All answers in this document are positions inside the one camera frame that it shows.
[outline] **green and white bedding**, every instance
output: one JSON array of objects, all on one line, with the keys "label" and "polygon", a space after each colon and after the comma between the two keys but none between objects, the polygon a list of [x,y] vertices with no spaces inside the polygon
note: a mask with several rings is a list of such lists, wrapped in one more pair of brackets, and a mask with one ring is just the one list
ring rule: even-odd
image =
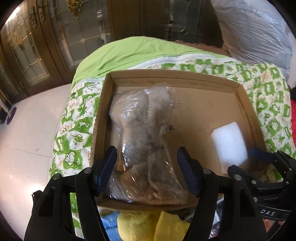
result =
[{"label": "green and white bedding", "polygon": [[[296,157],[292,139],[287,82],[273,64],[248,65],[236,59],[148,37],[131,37],[96,50],[77,68],[70,97],[54,139],[55,173],[74,175],[90,165],[91,139],[104,77],[124,69],[173,69],[205,73],[240,83],[253,105],[266,149]],[[74,226],[81,236],[75,194],[71,194]]]}]

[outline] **blue towel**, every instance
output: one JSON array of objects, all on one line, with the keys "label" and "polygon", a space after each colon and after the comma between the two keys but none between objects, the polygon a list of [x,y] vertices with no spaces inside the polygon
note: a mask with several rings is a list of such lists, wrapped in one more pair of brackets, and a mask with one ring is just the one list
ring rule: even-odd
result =
[{"label": "blue towel", "polygon": [[122,241],[122,239],[119,236],[118,228],[117,228],[118,215],[119,215],[119,212],[114,212],[101,217],[110,241]]}]

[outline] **white foam block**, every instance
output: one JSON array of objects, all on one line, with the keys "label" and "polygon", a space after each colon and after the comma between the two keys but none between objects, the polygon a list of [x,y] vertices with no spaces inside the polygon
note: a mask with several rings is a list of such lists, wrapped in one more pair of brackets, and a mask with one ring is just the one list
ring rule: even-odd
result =
[{"label": "white foam block", "polygon": [[212,132],[212,139],[223,174],[231,165],[241,165],[248,159],[244,138],[236,122],[221,126]]}]

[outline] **red fabric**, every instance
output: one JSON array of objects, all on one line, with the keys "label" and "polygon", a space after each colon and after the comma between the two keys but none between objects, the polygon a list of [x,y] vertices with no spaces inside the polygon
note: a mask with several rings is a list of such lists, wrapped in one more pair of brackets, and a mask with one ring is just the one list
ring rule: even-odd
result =
[{"label": "red fabric", "polygon": [[296,100],[291,100],[292,136],[296,146]]}]

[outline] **green patterned fabric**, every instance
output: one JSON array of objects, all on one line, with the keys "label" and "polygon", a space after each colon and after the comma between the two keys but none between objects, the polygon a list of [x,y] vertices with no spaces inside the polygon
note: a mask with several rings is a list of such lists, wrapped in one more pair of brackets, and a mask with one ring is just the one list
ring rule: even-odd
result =
[{"label": "green patterned fabric", "polygon": [[[292,139],[291,104],[287,82],[273,64],[247,65],[233,58],[210,54],[160,57],[130,69],[174,69],[220,76],[240,83],[253,105],[266,149],[278,149],[295,157]],[[49,177],[55,173],[74,175],[90,165],[91,138],[104,78],[85,79],[71,90],[54,141],[54,158]],[[82,237],[75,194],[71,194],[73,223]]]}]

